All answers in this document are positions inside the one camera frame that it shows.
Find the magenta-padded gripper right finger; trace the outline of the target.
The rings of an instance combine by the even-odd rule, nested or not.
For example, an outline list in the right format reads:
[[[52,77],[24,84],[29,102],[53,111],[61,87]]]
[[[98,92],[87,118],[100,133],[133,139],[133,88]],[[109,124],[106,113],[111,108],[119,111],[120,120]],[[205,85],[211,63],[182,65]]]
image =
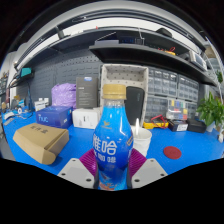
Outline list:
[[[129,189],[146,186],[166,175],[166,171],[154,158],[147,159],[136,149],[132,150],[128,164]]]

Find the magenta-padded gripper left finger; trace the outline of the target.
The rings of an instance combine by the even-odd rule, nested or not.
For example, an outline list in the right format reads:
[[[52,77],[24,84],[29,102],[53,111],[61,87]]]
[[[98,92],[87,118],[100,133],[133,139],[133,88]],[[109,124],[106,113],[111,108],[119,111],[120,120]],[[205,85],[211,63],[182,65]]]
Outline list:
[[[58,176],[78,186],[97,189],[99,175],[94,150],[90,149],[80,158],[71,158]]]

